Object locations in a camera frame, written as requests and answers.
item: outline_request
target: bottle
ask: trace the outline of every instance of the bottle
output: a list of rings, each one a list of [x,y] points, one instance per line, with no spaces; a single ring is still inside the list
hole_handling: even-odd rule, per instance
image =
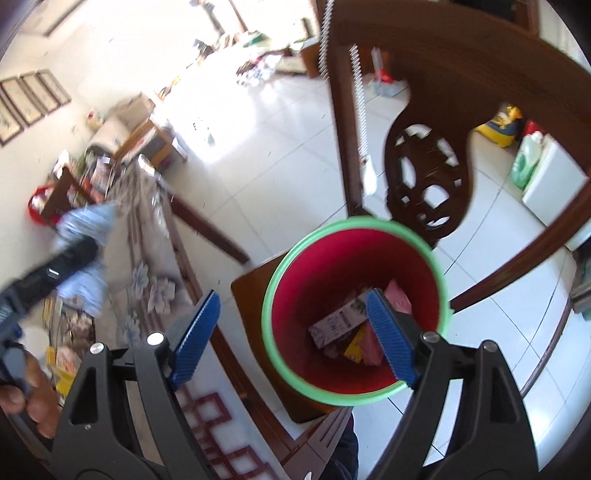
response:
[[[511,180],[520,189],[525,188],[540,160],[543,139],[544,135],[541,132],[534,132],[531,135],[526,135],[521,141],[511,168]]]

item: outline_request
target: blue gripper pad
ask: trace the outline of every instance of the blue gripper pad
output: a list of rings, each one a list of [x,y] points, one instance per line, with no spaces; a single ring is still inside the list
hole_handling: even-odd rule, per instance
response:
[[[193,320],[178,340],[177,346],[171,345],[174,348],[174,359],[168,381],[174,390],[191,380],[220,317],[221,309],[220,297],[212,290],[197,306],[197,312],[192,316]]]
[[[408,322],[409,319],[414,322],[414,319],[405,313],[396,312],[382,291],[377,288],[368,293],[365,304],[369,322],[382,346],[392,372],[396,378],[404,380],[409,387],[414,388],[419,379],[414,368],[416,343],[411,344],[411,339],[407,338],[401,325],[398,324],[397,317],[401,317],[398,320],[403,322]]]

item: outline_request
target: human hand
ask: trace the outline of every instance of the human hand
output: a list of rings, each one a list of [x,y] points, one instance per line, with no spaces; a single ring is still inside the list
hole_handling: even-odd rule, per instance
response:
[[[45,438],[52,439],[56,435],[57,423],[60,419],[57,393],[52,389],[37,359],[29,352],[26,354],[25,380],[33,388],[31,396],[27,401],[18,387],[2,386],[0,387],[0,408],[5,414],[19,414],[26,409],[31,420],[37,423],[38,432]]]

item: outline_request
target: person's leg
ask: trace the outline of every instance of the person's leg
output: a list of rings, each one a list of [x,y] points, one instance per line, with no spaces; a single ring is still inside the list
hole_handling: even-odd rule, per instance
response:
[[[357,480],[359,470],[359,442],[353,431],[353,416],[319,480]]]

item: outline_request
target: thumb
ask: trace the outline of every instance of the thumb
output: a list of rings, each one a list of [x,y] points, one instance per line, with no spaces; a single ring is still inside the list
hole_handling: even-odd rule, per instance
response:
[[[0,387],[0,408],[6,414],[22,412],[25,408],[25,395],[18,387]]]

